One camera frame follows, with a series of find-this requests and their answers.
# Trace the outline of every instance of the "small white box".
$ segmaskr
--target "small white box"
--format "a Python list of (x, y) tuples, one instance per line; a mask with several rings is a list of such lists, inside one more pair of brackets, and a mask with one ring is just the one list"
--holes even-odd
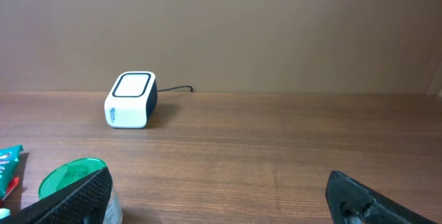
[(104, 102), (106, 121), (114, 128), (143, 128), (157, 105), (157, 98), (154, 73), (122, 73)]

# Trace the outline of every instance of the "wood grain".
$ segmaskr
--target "wood grain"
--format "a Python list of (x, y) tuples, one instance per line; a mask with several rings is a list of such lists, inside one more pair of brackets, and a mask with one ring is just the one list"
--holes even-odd
[(442, 222), (435, 97), (160, 93), (148, 128), (125, 130), (106, 124), (106, 95), (0, 93), (1, 147), (27, 153), (6, 207), (92, 156), (110, 167), (124, 223), (331, 223), (334, 169)]

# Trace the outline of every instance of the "beige wall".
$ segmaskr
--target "beige wall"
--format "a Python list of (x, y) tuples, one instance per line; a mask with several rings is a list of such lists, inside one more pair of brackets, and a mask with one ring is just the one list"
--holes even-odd
[(436, 93), (442, 0), (0, 0), (0, 90)]

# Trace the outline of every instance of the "black plastic part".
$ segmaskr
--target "black plastic part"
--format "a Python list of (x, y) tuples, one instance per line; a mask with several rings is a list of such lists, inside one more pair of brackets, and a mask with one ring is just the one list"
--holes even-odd
[(102, 224), (112, 184), (105, 167), (2, 219), (0, 224)]
[(433, 224), (340, 171), (330, 173), (325, 198), (335, 224)]
[(153, 80), (152, 89), (148, 93), (149, 95), (146, 101), (146, 125), (149, 122), (149, 118), (152, 115), (153, 110), (157, 106), (157, 101), (158, 101), (157, 80)]

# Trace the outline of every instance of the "black cable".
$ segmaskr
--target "black cable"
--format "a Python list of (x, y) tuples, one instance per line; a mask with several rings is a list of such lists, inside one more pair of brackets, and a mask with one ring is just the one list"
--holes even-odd
[(187, 85), (185, 85), (185, 86), (176, 86), (176, 87), (173, 87), (173, 88), (161, 89), (161, 90), (158, 90), (158, 93), (159, 93), (159, 92), (164, 92), (164, 91), (175, 90), (175, 89), (179, 89), (179, 88), (186, 88), (186, 87), (190, 88), (190, 89), (191, 89), (191, 92), (193, 92), (193, 87), (192, 87), (192, 86), (187, 86)]

